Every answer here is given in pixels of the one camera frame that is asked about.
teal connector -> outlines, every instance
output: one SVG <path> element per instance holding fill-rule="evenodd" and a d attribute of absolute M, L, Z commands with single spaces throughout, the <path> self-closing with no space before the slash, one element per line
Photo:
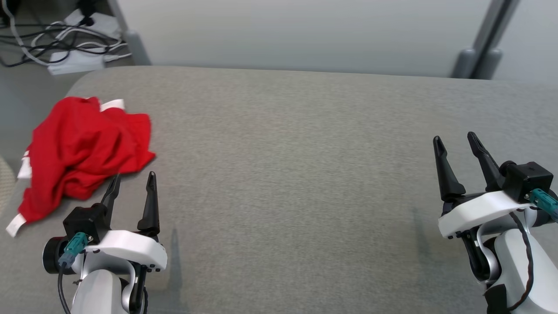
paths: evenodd
<path fill-rule="evenodd" d="M 87 235 L 85 233 L 76 233 L 64 248 L 64 253 L 58 259 L 58 264 L 62 266 L 63 263 L 66 263 L 66 268 L 70 268 L 74 263 L 76 256 L 78 256 L 78 254 L 85 249 L 88 242 L 89 241 L 87 240 Z"/>
<path fill-rule="evenodd" d="M 541 189 L 534 189 L 531 191 L 529 201 L 535 204 L 538 208 L 549 213 L 554 221 L 558 222 L 558 201 L 552 196 L 548 195 Z"/>

white power strip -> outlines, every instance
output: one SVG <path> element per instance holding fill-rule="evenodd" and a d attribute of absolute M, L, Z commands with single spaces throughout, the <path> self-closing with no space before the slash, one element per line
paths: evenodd
<path fill-rule="evenodd" d="M 122 30 L 118 25 L 118 21 L 114 16 L 102 14 L 102 13 L 93 13 L 91 18 L 95 22 L 95 24 L 91 26 L 82 25 L 82 27 L 89 28 L 90 30 L 103 33 L 111 38 L 120 39 L 122 36 Z M 79 10 L 75 10 L 67 18 L 64 19 L 64 22 L 68 25 L 77 25 L 79 22 L 83 20 L 83 15 Z"/>
<path fill-rule="evenodd" d="M 88 49 L 93 52 L 102 53 L 104 48 L 91 48 Z M 62 59 L 67 52 L 53 53 L 50 56 L 50 61 Z M 70 56 L 59 63 L 49 65 L 47 68 L 52 75 L 76 73 L 84 71 L 95 71 L 104 69 L 105 62 L 103 55 L 89 54 L 84 51 L 72 50 Z"/>

